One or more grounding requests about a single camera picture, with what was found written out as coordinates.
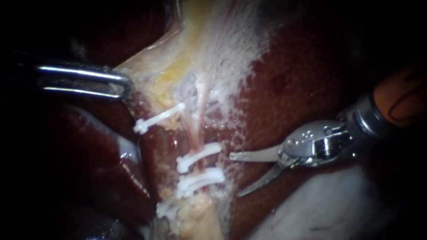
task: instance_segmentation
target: white tissue membrane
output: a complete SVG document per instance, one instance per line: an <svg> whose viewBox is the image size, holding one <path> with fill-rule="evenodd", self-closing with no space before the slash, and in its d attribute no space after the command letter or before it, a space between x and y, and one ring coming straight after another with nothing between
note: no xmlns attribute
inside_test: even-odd
<svg viewBox="0 0 427 240"><path fill-rule="evenodd" d="M197 136L203 128L231 129L234 132L226 141L206 144L202 151L177 159L177 172L181 177L174 194L161 196L163 202L157 205L157 216L169 220L171 232L178 239L218 236L213 231L228 235L230 203L240 176L235 168L239 164L228 164L224 168L226 158L220 152L221 146L239 150L245 144L245 114L238 104L246 100L238 99L238 95L242 88L247 87L247 78L255 74L252 63L262 59L268 51L270 39L268 31L259 26L259 2L185 0L178 4L182 6L179 10L182 21L174 24L153 46L117 68L134 81L136 90L144 96L151 114L155 116L147 121L138 120L135 132L144 134L153 124L166 130L177 130L185 125L189 136L201 145L203 142L199 143ZM177 103L185 105L184 110L178 111L181 122L178 118L162 118L176 116L168 114L168 111ZM143 102L131 104L131 107L145 106ZM212 154L218 154L215 168L190 172L195 162ZM204 209L212 216L203 215L201 220L193 222L191 217L185 217L185 212L194 208ZM199 233L204 236L201 237L197 229L203 229L201 225L211 221L212 217L219 218L221 227L208 227L207 232ZM182 233L190 228L193 229L191 237L183 237Z"/></svg>

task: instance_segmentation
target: metal grasper jaw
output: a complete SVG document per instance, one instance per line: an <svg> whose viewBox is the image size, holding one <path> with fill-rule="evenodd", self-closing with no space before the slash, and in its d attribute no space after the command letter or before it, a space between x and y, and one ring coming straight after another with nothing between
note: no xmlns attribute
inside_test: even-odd
<svg viewBox="0 0 427 240"><path fill-rule="evenodd" d="M278 178L283 171L288 167L295 166L299 159L290 158L282 151L282 144L277 146L252 152L231 152L230 153L231 161L243 161L243 162L275 162L273 167L265 173L260 179L241 190L237 193L238 197L245 196L250 194L267 184L269 184L274 179Z"/></svg>
<svg viewBox="0 0 427 240"><path fill-rule="evenodd" d="M232 152L230 160L275 162L260 179L243 189L238 196L254 192L297 165L317 167L335 161L350 138L341 121L318 120L305 124L286 137L283 143L254 152Z"/></svg>
<svg viewBox="0 0 427 240"><path fill-rule="evenodd" d="M48 59L14 50L6 51L4 57L7 63L0 67L0 87L106 100L125 99L133 87L127 76L106 66Z"/></svg>

